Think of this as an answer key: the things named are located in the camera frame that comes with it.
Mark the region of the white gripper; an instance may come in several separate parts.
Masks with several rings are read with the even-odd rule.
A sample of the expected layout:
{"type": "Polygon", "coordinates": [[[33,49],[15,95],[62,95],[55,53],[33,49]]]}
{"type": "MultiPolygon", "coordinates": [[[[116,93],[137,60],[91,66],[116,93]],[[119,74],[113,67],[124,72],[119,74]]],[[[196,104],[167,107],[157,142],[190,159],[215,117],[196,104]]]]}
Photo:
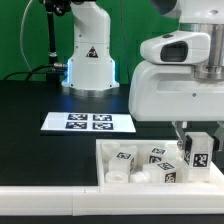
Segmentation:
{"type": "Polygon", "coordinates": [[[224,150],[224,81],[198,79],[195,67],[209,57],[206,33],[176,31],[144,41],[144,60],[130,86],[129,111],[138,121],[173,121],[177,146],[187,152],[192,139],[186,121],[218,121],[214,151],[224,150]]]}

